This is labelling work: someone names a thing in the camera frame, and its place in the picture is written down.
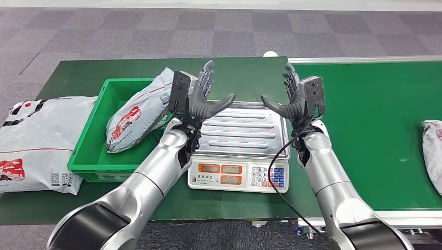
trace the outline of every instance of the scale keypad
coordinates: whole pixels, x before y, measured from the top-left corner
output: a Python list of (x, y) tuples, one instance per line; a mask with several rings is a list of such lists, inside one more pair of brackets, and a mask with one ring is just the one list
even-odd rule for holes
[(285, 169), (280, 167), (272, 167), (270, 169), (270, 176), (267, 176), (267, 171), (268, 168), (252, 167), (251, 185), (271, 188), (272, 185), (269, 182), (269, 179), (271, 178), (271, 181), (275, 187), (283, 188), (285, 185)]

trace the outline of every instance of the white wall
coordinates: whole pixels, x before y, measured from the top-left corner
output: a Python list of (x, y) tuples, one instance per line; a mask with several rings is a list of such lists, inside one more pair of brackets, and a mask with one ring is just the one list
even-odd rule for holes
[(0, 0), (0, 7), (442, 11), (442, 0)]

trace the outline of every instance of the package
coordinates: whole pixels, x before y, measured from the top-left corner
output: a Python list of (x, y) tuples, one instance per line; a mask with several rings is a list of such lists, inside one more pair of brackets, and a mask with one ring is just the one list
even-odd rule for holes
[(426, 120), (422, 122), (422, 149), (425, 165), (431, 182), (442, 195), (442, 121)]
[(67, 163), (95, 100), (76, 96), (16, 104), (0, 128), (0, 193), (76, 195), (82, 179)]
[(119, 153), (139, 144), (166, 115), (173, 79), (174, 72), (165, 68), (111, 117), (106, 127), (108, 153)]

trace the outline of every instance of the digital scale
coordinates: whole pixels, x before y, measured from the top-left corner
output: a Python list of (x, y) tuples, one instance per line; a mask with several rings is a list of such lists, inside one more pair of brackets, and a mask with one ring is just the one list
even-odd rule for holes
[(192, 189), (275, 193), (289, 188), (290, 147), (285, 119), (262, 103), (234, 102), (204, 121), (187, 183)]

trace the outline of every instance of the orange digital display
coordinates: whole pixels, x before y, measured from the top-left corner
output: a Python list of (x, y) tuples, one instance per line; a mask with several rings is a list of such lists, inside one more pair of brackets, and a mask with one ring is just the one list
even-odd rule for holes
[(198, 171), (201, 173), (219, 173), (220, 166), (212, 163), (199, 163)]
[(221, 184), (241, 185), (241, 176), (221, 176)]
[(241, 174), (242, 173), (242, 165), (222, 165), (221, 173), (229, 173), (229, 174)]

